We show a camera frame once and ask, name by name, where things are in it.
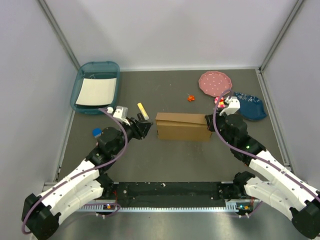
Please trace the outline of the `brown cardboard box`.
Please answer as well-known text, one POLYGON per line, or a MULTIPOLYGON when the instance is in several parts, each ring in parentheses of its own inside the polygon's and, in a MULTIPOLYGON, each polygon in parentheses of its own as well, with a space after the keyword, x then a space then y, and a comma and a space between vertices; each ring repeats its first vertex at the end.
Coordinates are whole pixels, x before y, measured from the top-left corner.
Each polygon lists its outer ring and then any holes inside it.
POLYGON ((204 114, 159 112, 155 123, 160 140, 208 142, 212 136, 204 114))

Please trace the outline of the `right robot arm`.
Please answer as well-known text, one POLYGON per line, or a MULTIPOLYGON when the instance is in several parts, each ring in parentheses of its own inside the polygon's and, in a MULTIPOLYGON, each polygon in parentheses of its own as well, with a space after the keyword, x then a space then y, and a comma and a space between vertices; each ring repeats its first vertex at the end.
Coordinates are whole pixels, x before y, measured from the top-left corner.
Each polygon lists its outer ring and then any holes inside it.
POLYGON ((247 131, 237 114, 206 115, 207 128, 215 132, 236 159, 266 181, 243 172, 234 178, 233 192, 239 198, 254 197, 285 215, 308 239, 320 235, 320 191, 294 175, 247 131))

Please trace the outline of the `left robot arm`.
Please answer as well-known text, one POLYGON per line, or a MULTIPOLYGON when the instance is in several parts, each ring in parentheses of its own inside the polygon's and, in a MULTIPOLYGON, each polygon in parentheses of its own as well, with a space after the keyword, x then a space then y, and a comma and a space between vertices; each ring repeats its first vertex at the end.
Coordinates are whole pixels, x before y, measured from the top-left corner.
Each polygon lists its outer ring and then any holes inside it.
POLYGON ((102 130, 96 146, 71 173, 50 189, 38 195, 32 193, 24 200, 21 216, 24 235, 47 240, 78 209, 113 194, 114 187, 106 171, 124 154, 130 140, 144 139, 153 125, 148 120, 134 118, 116 124, 119 129, 102 130))

